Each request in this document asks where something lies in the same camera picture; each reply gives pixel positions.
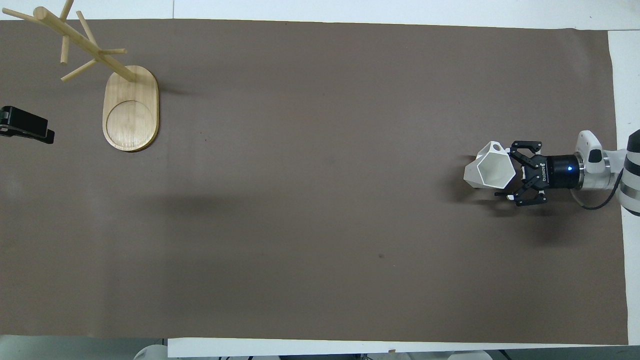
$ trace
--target wooden stand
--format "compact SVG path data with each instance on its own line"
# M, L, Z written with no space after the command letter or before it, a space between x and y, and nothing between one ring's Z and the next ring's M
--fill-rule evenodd
M102 108L102 132L122 151L140 151L149 146L159 127L159 94L156 78L140 66L127 66L135 82L112 74L107 81Z
M33 10L33 16L3 8L3 13L46 25L62 35L60 63L67 64L69 42L93 57L89 62L61 78L69 81L89 69L96 63L103 63L114 74L109 77L104 93L102 108L102 131L107 141L122 151L140 151L148 147L156 138L159 118L159 92L155 77L143 67L124 66L111 54L125 54L125 49L101 49L93 37L82 12L77 16L84 28L86 37L66 23L73 0L67 0L60 17L39 6Z

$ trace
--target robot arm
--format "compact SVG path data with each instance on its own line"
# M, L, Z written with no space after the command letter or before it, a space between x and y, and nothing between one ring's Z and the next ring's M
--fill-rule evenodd
M482 166L483 152L478 153L476 160L465 167L465 180L476 188L502 188L497 184L477 186L477 181L469 181L475 177L480 179L496 179L511 174L506 173L507 156L517 161L522 167L522 186L515 192L497 192L496 196L506 196L517 206L529 206L547 202L545 189L566 188L571 190L612 190L608 202L614 193L622 206L634 215L640 216L640 130L629 136L627 149L607 151L602 149L598 138L588 130L578 134L575 153L569 155L544 156L540 153L541 142L515 141L510 148L501 153L504 156L501 166L495 166L493 160ZM532 156L526 156L521 149L526 149ZM537 194L533 198L525 198L524 193L533 189Z

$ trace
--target wooden peg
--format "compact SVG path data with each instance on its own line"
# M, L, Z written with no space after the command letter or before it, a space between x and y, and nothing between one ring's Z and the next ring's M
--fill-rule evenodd
M99 53L103 55L126 54L127 49L106 49L100 50Z
M11 9L7 9L7 8L2 8L2 12L7 14L7 15L11 15L13 17L17 17L18 19L30 21L30 22L32 22L34 24L44 25L40 21L38 21L38 19L34 18L33 16L27 15L25 13L15 12L15 11L13 11Z
M62 36L62 50L60 51L60 63L66 65L69 61L69 36Z
M91 29L89 28L89 24L86 23L86 20L84 19L84 16L82 15L82 12L80 10L76 11L76 15L78 15L78 19L80 19L80 24L82 24L82 28L84 29L84 32L86 33L86 37L89 38L90 42L93 42L94 44L98 45L97 42L95 42L95 38L93 37L93 33L91 32Z
M80 73L82 73L83 71L85 71L86 69L89 69L90 67L94 66L98 61L96 59L91 59L89 60L89 62L87 62L86 64L80 66L79 68L77 68L76 70L73 70L72 72L68 73L67 75L64 75L62 78L60 78L62 81L67 82L71 79L73 79L74 77L80 75Z
M74 4L74 0L67 0L65 5L62 7L62 12L60 13L60 20L63 22L67 21L67 16L69 15L69 11L71 11L71 5Z
M77 32L68 24L60 21L60 19L49 10L43 8L42 6L39 6L35 8L35 10L33 10L33 16L60 35L68 35L69 40L72 43L77 45L80 49L89 53L89 55L91 55L94 59L99 59L100 62L105 64L107 67L113 70L113 72L122 76L127 81L136 80L136 75L131 70L127 69L124 65L118 62L118 60L112 58L110 55L100 54L100 50L102 50L101 48L82 36L82 34Z

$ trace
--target brown paper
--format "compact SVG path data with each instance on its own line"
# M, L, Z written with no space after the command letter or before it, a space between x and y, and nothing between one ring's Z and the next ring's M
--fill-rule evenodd
M462 180L489 140L615 147L606 32L91 26L158 79L160 132L112 148L110 71L63 84L85 54L0 22L2 103L56 132L0 138L1 333L627 343L617 204Z

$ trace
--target white table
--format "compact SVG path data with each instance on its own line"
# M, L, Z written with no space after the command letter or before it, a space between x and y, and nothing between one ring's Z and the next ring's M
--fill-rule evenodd
M57 12L64 0L6 0L3 6L31 13ZM241 19L373 22L503 28L575 28L609 32L618 147L640 128L640 1L615 0L78 0L87 19ZM69 19L76 19L72 12ZM13 19L0 14L0 20ZM622 212L627 284L628 339L640 345L640 218ZM424 352L476 349L576 347L572 344L418 343L386 341L169 339L169 356L266 356L287 354Z

